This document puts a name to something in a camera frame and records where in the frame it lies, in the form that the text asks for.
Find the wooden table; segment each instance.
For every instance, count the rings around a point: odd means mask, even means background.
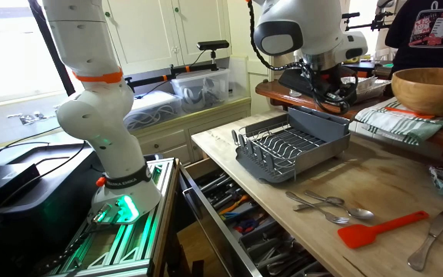
[[[336,235],[336,224],[316,211],[293,212],[295,201],[284,195],[286,189],[299,195],[312,189],[321,195],[342,197],[350,206],[372,209],[376,214],[372,223],[418,209],[433,217],[443,211],[443,197],[435,194],[426,164],[390,154],[378,141],[352,135],[349,147],[338,158],[304,171],[295,181],[267,184],[235,160],[230,131],[272,115],[278,112],[246,117],[195,134],[192,140],[333,275],[443,275],[443,234],[432,246],[422,272],[406,264],[406,258],[422,243],[429,220],[384,232],[369,246],[349,249]],[[335,207],[327,211],[344,215]]]
[[[315,106],[315,103],[309,97],[304,97],[304,95],[298,98],[290,97],[289,89],[279,84],[278,81],[259,83],[255,86],[255,92],[259,95],[269,97],[272,103],[278,103],[284,106],[306,106],[306,107],[318,109],[318,106]],[[369,100],[369,101],[355,104],[344,114],[344,117],[353,118],[358,114],[358,111],[361,111],[362,107],[372,106],[378,101],[379,100]],[[429,141],[441,146],[443,149],[443,129],[436,132],[433,137],[430,137]]]

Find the dish towel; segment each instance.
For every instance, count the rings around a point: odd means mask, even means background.
[[[415,115],[395,97],[361,109],[355,120],[364,123],[372,134],[413,146],[419,146],[443,127],[443,117]]]

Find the gray dish rack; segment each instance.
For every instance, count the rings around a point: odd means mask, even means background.
[[[232,131],[236,160],[253,177],[282,183],[347,147],[349,120],[306,107]]]

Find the bowl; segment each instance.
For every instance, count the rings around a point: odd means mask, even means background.
[[[443,67],[409,67],[392,74],[395,98],[418,114],[443,115]]]

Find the silicone spatula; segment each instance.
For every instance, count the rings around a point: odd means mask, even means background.
[[[338,235],[341,237],[346,246],[355,249],[372,243],[375,240],[375,235],[378,235],[379,232],[386,232],[413,221],[419,221],[427,217],[429,214],[426,214],[424,211],[416,211],[373,226],[349,224],[339,227]]]

